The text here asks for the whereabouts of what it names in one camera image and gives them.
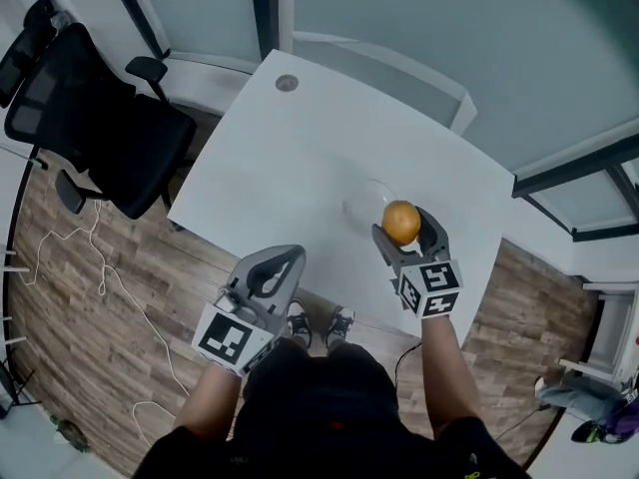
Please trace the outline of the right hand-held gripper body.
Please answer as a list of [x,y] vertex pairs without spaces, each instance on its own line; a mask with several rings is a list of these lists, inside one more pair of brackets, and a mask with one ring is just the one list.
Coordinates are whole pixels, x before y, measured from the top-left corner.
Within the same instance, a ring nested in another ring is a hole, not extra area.
[[403,309],[420,319],[450,314],[463,289],[456,260],[405,265],[390,282]]

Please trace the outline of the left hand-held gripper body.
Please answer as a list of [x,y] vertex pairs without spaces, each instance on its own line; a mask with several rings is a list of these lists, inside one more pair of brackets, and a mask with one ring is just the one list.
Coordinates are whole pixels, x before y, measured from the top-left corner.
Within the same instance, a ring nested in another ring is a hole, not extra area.
[[284,331],[291,283],[249,287],[238,278],[224,285],[218,299],[205,306],[192,347],[225,370],[244,377],[275,347]]

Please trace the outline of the golden brown round fruit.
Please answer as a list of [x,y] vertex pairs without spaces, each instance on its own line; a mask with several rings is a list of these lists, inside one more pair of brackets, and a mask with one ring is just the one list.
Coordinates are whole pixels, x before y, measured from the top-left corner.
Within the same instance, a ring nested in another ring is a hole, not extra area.
[[420,213],[408,201],[392,201],[382,215],[381,226],[392,240],[406,246],[416,240],[421,228]]

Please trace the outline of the clear glass bowl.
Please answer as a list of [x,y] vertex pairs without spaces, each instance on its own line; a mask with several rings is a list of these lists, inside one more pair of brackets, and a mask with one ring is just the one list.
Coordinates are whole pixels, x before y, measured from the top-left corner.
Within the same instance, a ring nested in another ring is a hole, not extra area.
[[370,237],[372,225],[381,225],[385,207],[395,199],[395,191],[387,184],[376,179],[366,179],[342,201],[343,218],[356,234],[364,238]]

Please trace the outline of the person's right forearm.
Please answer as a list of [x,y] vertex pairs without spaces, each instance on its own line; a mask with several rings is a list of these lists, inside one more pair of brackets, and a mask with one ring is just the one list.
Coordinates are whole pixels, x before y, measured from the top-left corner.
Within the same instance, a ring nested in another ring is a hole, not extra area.
[[422,382],[433,436],[451,423],[481,417],[475,380],[465,362],[448,316],[421,321]]

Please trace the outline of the person's left forearm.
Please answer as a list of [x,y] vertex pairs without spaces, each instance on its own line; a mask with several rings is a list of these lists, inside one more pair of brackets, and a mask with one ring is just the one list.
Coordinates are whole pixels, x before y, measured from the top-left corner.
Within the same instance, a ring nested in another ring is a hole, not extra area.
[[231,432],[241,386],[239,376],[215,362],[209,363],[177,415],[174,428],[184,427],[204,440],[225,441]]

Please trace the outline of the person's left white shoe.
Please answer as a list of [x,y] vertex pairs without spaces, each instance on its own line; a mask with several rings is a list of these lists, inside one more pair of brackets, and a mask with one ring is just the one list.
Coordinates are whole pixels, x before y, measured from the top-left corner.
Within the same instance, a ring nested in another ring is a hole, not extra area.
[[308,315],[304,303],[294,298],[287,311],[287,325],[291,339],[296,341],[303,349],[309,349],[313,342]]

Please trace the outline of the person's white shoe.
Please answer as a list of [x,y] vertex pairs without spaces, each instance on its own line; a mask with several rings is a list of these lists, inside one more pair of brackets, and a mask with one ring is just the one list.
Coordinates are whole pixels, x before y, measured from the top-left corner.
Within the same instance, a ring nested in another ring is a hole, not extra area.
[[354,324],[354,311],[345,306],[338,306],[324,336],[324,344],[328,351],[346,341],[346,337]]
[[309,349],[313,342],[308,315],[304,303],[294,298],[287,311],[287,325],[291,339],[296,341],[303,349]]

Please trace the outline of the person's right white shoe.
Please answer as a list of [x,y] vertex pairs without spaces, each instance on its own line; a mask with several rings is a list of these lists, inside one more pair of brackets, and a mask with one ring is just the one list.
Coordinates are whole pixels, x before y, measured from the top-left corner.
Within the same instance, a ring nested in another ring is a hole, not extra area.
[[354,324],[354,311],[345,306],[338,306],[324,336],[324,344],[328,351],[346,341],[346,337]]

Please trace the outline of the white table with grommet hole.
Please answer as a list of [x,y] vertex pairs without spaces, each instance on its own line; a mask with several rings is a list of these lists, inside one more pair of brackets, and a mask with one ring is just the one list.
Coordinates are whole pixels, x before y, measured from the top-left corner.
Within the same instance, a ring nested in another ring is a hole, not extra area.
[[410,106],[273,51],[207,140],[169,217],[238,257],[299,244],[307,252],[302,289],[419,334],[369,229],[345,212],[382,183],[447,231],[462,280],[450,318],[464,339],[493,269],[513,181]]

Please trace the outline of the person's black shirt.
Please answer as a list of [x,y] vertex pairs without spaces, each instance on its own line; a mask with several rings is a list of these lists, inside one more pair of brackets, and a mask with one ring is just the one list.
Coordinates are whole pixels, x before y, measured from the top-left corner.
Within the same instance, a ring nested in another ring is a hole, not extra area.
[[531,479],[476,417],[436,439],[406,428],[385,369],[345,344],[311,358],[281,343],[257,366],[228,441],[180,427],[132,479]]

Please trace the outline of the dark green bundle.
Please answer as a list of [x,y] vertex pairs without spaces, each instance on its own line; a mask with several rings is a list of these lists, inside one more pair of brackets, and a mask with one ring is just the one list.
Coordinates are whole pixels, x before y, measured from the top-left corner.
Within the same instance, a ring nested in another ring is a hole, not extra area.
[[60,419],[56,415],[51,415],[49,420],[55,427],[55,437],[58,440],[68,443],[80,453],[90,452],[88,438],[77,424],[68,419]]

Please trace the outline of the white side table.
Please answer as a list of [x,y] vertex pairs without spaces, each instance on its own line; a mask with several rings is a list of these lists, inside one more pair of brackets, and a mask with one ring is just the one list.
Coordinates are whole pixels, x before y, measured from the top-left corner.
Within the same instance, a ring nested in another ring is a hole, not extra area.
[[16,257],[15,250],[9,249],[6,244],[0,244],[0,349],[2,350],[27,340],[26,336],[13,336],[11,334],[13,317],[9,314],[8,309],[9,276],[30,271],[29,267],[14,265],[12,260]]
[[639,373],[639,281],[585,282],[598,294],[601,316],[587,359],[559,364],[618,386],[634,384]]

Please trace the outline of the black mesh office chair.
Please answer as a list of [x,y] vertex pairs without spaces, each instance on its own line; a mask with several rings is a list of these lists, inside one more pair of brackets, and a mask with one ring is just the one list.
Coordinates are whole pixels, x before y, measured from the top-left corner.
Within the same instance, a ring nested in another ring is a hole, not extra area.
[[27,69],[20,86],[0,98],[8,109],[4,130],[88,175],[92,190],[59,172],[56,191],[65,207],[78,214],[89,200],[107,201],[136,220],[156,200],[168,205],[172,177],[193,165],[187,152],[197,125],[166,99],[160,86],[166,66],[134,58],[127,73],[147,81],[156,95],[139,93],[111,71],[80,23],[61,32],[47,27],[35,54],[11,49],[0,62],[0,71],[9,61]]

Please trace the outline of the black stand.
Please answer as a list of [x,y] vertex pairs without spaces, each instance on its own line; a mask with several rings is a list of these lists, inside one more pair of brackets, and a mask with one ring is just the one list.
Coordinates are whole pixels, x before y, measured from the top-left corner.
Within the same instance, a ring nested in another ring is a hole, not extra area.
[[13,408],[40,404],[40,401],[32,399],[26,390],[35,372],[36,370],[32,369],[24,378],[20,377],[15,371],[10,355],[0,362],[0,420],[7,418]]

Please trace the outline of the black office chair with headrest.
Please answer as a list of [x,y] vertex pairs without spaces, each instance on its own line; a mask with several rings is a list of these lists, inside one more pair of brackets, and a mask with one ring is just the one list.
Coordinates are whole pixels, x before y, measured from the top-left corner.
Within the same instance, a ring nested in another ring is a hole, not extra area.
[[37,60],[58,34],[55,0],[37,0],[27,11],[23,30],[0,60],[0,108],[7,108]]

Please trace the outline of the long-handled broom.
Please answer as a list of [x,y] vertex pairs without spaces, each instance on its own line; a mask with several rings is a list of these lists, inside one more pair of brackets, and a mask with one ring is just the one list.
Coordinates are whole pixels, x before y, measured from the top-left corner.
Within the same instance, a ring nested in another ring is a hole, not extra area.
[[9,149],[7,146],[4,146],[2,144],[0,144],[0,150],[4,151],[6,153],[9,153],[17,158],[20,158],[22,160],[25,160],[26,162],[28,162],[29,164],[31,164],[32,166],[42,169],[44,171],[48,170],[48,165],[43,162],[42,160],[38,159],[38,158],[30,158],[24,154],[18,153],[16,151],[13,151],[11,149]]

